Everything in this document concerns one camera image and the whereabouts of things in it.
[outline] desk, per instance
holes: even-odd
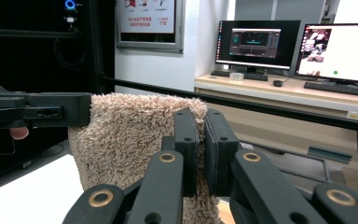
[[[246,102],[291,108],[316,114],[346,118],[348,112],[358,113],[358,96],[304,89],[304,80],[288,79],[282,87],[274,87],[275,79],[286,77],[268,75],[268,81],[234,81],[228,77],[206,74],[195,80],[195,92]],[[221,111],[234,133],[244,142],[307,154],[311,146],[351,154],[346,163],[328,161],[342,167],[347,185],[358,191],[358,158],[356,132],[327,125],[212,105]]]
[[[63,156],[0,188],[0,224],[58,224],[83,193],[76,163]]]

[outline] monitor screen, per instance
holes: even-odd
[[[358,83],[358,23],[306,24],[296,74]]]
[[[220,21],[216,63],[290,69],[300,21]]]

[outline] terry cloth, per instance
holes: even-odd
[[[201,147],[198,197],[184,199],[183,223],[222,223],[218,199],[209,196],[202,172],[207,105],[199,99],[121,93],[92,95],[89,126],[68,130],[83,189],[100,184],[124,189],[141,179],[151,156],[160,151],[162,136],[173,136],[174,113],[184,108],[193,113]]]

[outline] white wall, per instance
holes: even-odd
[[[116,49],[116,78],[193,91],[195,77],[214,70],[218,21],[226,17],[227,0],[187,0],[184,53]],[[116,92],[143,93],[121,87]]]
[[[358,0],[340,0],[334,23],[358,22]]]

